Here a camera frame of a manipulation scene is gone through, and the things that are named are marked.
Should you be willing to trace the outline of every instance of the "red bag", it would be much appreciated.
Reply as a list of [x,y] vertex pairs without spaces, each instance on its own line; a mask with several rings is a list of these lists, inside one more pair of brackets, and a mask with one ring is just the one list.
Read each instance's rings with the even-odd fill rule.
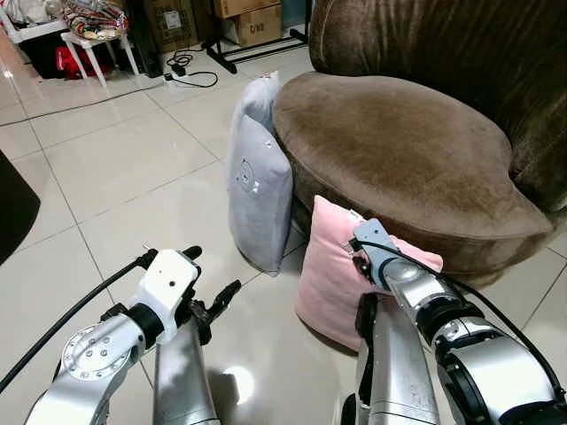
[[[90,63],[89,57],[87,56],[87,52],[79,46],[76,47],[76,50],[77,54],[79,55],[79,59],[81,60],[82,67],[85,69],[85,73],[87,73],[88,76],[96,75],[95,70]],[[57,47],[55,50],[55,56],[57,61],[57,69],[59,71],[65,72],[65,78],[67,78],[68,80],[79,80],[80,78],[82,78],[81,70],[73,59],[71,51],[68,47]],[[100,66],[100,70],[103,73],[109,73],[112,70],[112,68],[107,64],[102,64],[99,62],[98,65]]]

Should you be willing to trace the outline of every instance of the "pink pillow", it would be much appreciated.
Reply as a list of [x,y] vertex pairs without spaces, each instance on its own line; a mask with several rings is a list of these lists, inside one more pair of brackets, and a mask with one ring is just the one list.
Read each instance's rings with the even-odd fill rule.
[[[354,328],[362,294],[381,292],[362,276],[343,245],[353,238],[354,229],[365,220],[356,213],[315,196],[311,238],[303,270],[295,312],[309,327],[326,337],[358,351],[361,339]],[[405,254],[440,271],[443,259],[422,251],[395,236],[392,241]]]

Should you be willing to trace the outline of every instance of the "chair backrest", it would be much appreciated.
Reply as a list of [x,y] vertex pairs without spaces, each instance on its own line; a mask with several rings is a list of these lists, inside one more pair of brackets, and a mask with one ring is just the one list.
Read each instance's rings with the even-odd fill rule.
[[565,207],[567,0],[317,0],[310,37],[319,72],[399,77],[482,112],[517,187]]

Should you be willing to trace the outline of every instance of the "armchair seat cushion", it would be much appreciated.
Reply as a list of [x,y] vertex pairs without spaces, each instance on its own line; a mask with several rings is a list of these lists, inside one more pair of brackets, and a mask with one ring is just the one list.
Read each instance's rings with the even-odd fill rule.
[[450,274],[501,271],[553,230],[510,180],[501,129],[434,89],[306,73],[283,87],[274,124],[301,204],[312,211],[321,194],[378,217],[390,233],[441,255]]

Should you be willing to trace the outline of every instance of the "black metal stand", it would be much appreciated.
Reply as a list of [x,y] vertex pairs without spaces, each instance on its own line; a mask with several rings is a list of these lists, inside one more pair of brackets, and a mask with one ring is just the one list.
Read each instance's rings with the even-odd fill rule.
[[[214,15],[217,36],[215,37],[214,40],[207,41],[201,44],[201,47],[206,50],[206,54],[209,57],[214,59],[219,65],[224,67],[227,71],[229,71],[230,73],[237,73],[237,66],[235,64],[237,64],[238,62],[244,62],[245,60],[251,60],[251,59],[260,58],[262,56],[273,55],[274,53],[279,53],[280,51],[291,50],[300,46],[307,45],[307,38],[309,34],[309,22],[311,20],[311,8],[312,8],[312,0],[306,0],[305,26],[303,33],[293,28],[292,30],[290,30],[289,37],[280,38],[278,40],[274,40],[271,42],[263,42],[262,44],[256,44],[255,46],[243,47],[240,49],[234,49],[229,51],[222,51],[222,46],[221,46],[222,23],[221,23],[221,19],[216,16],[216,10],[214,9],[214,0],[211,0],[211,11],[213,11],[213,15]],[[237,55],[249,50],[262,48],[272,44],[289,42],[290,40],[298,40],[299,42],[296,42],[294,44],[287,44],[285,46],[277,47],[275,49],[262,50],[257,53],[253,53],[251,55],[244,55],[238,58],[233,58],[232,60],[227,59],[228,56]]]

